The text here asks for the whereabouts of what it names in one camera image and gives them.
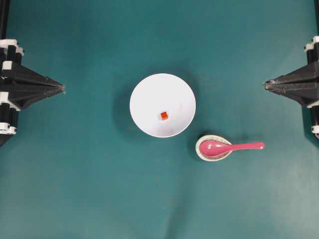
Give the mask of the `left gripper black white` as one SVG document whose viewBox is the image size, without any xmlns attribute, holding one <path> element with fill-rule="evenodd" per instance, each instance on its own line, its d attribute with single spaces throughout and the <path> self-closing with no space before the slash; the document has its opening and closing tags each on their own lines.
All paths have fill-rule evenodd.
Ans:
<svg viewBox="0 0 319 239">
<path fill-rule="evenodd" d="M 63 84 L 20 65 L 23 55 L 24 49 L 19 47 L 16 39 L 2 39 L 0 41 L 0 72 L 9 70 L 10 77 L 19 83 L 46 87 L 22 87 L 13 90 L 13 79 L 4 75 L 0 76 L 1 145 L 16 135 L 21 110 L 64 92 Z"/>
</svg>

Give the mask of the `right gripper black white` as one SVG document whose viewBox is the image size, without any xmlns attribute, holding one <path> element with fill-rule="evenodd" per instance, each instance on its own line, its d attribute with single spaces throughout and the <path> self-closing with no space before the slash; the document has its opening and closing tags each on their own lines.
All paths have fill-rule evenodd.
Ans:
<svg viewBox="0 0 319 239">
<path fill-rule="evenodd" d="M 311 131 L 319 138 L 319 37 L 314 36 L 304 47 L 308 64 L 286 75 L 270 79 L 264 89 L 296 101 L 311 110 Z M 307 83 L 309 89 L 274 88 L 273 85 Z"/>
</svg>

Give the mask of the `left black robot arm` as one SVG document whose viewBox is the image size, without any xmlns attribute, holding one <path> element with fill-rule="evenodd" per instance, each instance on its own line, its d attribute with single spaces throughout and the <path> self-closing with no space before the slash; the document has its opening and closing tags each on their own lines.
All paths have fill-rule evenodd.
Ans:
<svg viewBox="0 0 319 239">
<path fill-rule="evenodd" d="M 24 49 L 6 37 L 10 1 L 0 2 L 0 144 L 17 133 L 19 112 L 64 92 L 59 82 L 24 66 Z"/>
</svg>

